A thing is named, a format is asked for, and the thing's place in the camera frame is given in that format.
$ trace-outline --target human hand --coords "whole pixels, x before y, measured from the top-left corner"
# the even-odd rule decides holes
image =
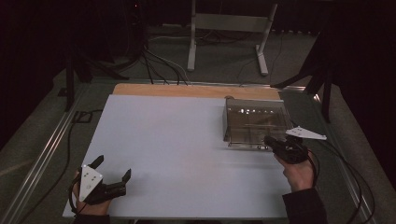
[[[288,179],[291,186],[291,192],[312,188],[314,182],[314,170],[309,160],[298,164],[288,164],[280,159],[276,154],[274,154],[274,156],[285,168],[283,175]]]
[[[73,193],[76,197],[76,208],[78,214],[81,215],[92,215],[92,216],[105,216],[107,215],[108,207],[110,206],[111,200],[105,201],[103,203],[90,205],[84,202],[81,202],[79,197],[79,185],[75,184],[73,186]]]

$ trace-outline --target wooden strip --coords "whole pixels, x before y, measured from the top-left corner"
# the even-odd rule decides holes
[[[275,89],[260,87],[214,87],[214,86],[177,86],[148,84],[118,84],[113,94],[116,95],[149,95],[149,96],[185,96],[204,98],[224,98],[232,96],[235,99],[279,100]]]

